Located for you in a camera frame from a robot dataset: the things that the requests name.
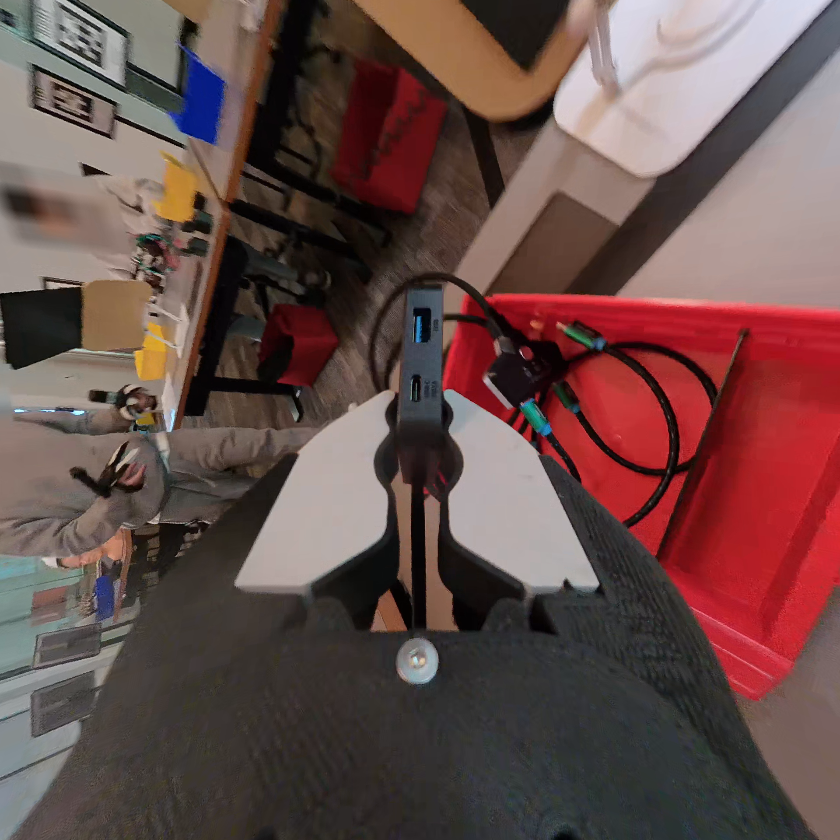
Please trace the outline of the white board stand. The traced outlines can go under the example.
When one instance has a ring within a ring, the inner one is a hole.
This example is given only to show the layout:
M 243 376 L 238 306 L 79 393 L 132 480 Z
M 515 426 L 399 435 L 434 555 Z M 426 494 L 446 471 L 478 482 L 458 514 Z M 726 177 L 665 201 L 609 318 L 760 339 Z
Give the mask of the white board stand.
M 554 121 L 636 178 L 670 172 L 829 4 L 573 2 L 567 29 L 586 43 Z

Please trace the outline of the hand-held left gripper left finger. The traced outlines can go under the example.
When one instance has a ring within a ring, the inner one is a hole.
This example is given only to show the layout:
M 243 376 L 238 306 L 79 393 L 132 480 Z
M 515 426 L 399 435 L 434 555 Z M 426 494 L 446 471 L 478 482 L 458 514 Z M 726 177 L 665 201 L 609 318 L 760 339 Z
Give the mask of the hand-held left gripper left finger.
M 235 586 L 313 595 L 314 586 L 385 536 L 389 500 L 375 454 L 391 428 L 385 391 L 332 421 L 297 453 Z

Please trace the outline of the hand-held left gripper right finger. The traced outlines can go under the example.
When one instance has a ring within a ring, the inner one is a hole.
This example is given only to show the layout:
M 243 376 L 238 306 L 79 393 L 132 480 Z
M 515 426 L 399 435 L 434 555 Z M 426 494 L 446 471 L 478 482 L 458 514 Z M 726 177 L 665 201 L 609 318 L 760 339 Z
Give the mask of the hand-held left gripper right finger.
M 523 585 L 526 596 L 600 585 L 536 450 L 512 427 L 453 390 L 448 431 L 463 460 L 448 496 L 455 546 Z

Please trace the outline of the wooden office desk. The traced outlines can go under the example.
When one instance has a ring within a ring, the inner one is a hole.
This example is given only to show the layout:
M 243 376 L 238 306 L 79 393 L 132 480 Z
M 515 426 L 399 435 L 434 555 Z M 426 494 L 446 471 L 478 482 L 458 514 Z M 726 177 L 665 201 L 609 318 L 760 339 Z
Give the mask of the wooden office desk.
M 298 394 L 286 385 L 217 375 L 228 319 L 239 291 L 239 260 L 227 246 L 232 216 L 268 230 L 290 235 L 304 245 L 325 249 L 360 269 L 364 280 L 370 271 L 354 247 L 341 238 L 271 213 L 237 198 L 243 175 L 277 188 L 288 186 L 333 207 L 375 231 L 386 245 L 390 232 L 371 206 L 279 163 L 277 152 L 284 140 L 292 100 L 297 94 L 301 65 L 310 57 L 312 22 L 323 2 L 266 2 L 255 32 L 244 21 L 252 8 L 244 2 L 210 2 L 198 25 L 196 58 L 222 81 L 218 106 L 211 108 L 193 96 L 189 82 L 185 103 L 195 103 L 197 115 L 207 118 L 213 133 L 209 140 L 181 129 L 187 137 L 185 163 L 203 177 L 200 193 L 215 217 L 207 253 L 197 276 L 197 313 L 191 317 L 184 357 L 177 373 L 164 379 L 161 398 L 163 424 L 168 431 L 184 417 L 204 414 L 213 392 L 282 396 L 292 407 L 294 419 L 302 418 Z

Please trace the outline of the framed marker poster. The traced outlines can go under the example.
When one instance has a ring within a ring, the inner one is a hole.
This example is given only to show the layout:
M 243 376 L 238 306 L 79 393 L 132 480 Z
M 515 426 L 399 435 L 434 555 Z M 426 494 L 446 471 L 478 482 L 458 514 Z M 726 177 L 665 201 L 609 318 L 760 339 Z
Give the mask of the framed marker poster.
M 76 1 L 30 1 L 30 37 L 74 67 L 125 90 L 131 58 L 128 31 Z
M 29 65 L 28 104 L 37 112 L 115 139 L 117 102 L 37 65 Z

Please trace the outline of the dark grey usb hub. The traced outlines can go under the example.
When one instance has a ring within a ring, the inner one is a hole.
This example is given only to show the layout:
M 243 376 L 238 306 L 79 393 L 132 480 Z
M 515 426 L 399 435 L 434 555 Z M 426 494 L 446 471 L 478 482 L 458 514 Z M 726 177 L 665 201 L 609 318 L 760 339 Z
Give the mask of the dark grey usb hub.
M 453 618 L 460 631 L 476 631 L 499 601 L 527 601 L 523 585 L 466 549 L 459 549 L 448 531 L 447 496 L 460 475 L 463 460 L 448 428 L 452 411 L 442 386 L 445 361 L 443 323 L 458 319 L 444 313 L 444 284 L 460 288 L 482 310 L 476 318 L 494 342 L 496 358 L 484 376 L 487 388 L 499 402 L 521 414 L 537 438 L 544 439 L 570 475 L 581 475 L 568 452 L 554 435 L 537 404 L 537 395 L 566 372 L 568 364 L 550 342 L 528 339 L 470 284 L 441 272 L 428 272 L 394 289 L 374 321 L 371 332 L 371 378 L 375 369 L 375 342 L 387 311 L 404 291 L 406 314 L 402 339 L 402 369 L 396 409 L 396 455 L 404 482 L 411 489 L 411 625 L 427 624 L 427 557 L 425 499 L 441 505 L 437 560 L 441 582 L 453 596 Z

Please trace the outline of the blue plastic bin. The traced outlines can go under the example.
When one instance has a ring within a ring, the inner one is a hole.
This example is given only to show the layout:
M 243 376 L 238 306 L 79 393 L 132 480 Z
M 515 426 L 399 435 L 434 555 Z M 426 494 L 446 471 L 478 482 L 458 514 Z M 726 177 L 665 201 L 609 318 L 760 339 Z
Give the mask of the blue plastic bin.
M 185 136 L 216 145 L 224 105 L 225 81 L 190 49 L 181 47 L 185 59 L 182 104 L 170 112 L 176 128 Z

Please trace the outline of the red plastic bin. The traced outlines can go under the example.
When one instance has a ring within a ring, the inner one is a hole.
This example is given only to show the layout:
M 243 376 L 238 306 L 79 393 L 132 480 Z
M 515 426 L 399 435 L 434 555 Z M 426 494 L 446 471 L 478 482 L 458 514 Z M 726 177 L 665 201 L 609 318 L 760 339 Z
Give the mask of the red plastic bin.
M 629 522 L 657 488 L 617 464 L 662 469 L 669 432 L 652 388 L 609 355 L 632 355 L 669 399 L 679 462 L 694 458 L 741 329 L 735 387 L 717 446 L 664 567 L 696 615 L 733 691 L 761 700 L 793 671 L 838 586 L 838 311 L 572 295 L 489 299 L 529 337 L 555 344 L 569 369 L 543 412 L 583 489 Z M 484 383 L 496 354 L 488 331 L 460 324 L 443 387 L 506 422 Z M 686 473 L 630 528 L 656 556 Z

